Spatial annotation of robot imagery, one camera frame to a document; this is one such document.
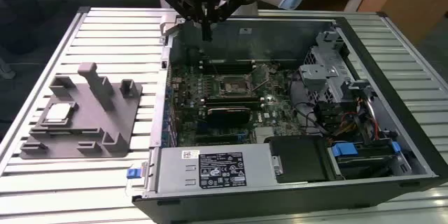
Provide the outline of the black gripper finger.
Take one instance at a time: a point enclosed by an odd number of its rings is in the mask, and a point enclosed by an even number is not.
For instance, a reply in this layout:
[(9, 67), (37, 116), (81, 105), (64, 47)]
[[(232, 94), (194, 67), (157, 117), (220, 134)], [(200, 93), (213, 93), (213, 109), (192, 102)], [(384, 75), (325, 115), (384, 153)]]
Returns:
[(206, 41), (206, 14), (204, 8), (206, 2), (189, 4), (186, 0), (164, 0), (168, 5), (177, 11), (186, 21), (192, 21), (201, 29), (201, 39)]
[(229, 0), (222, 4), (206, 4), (206, 41), (212, 41), (212, 24), (224, 22), (237, 8), (242, 5), (242, 0)]

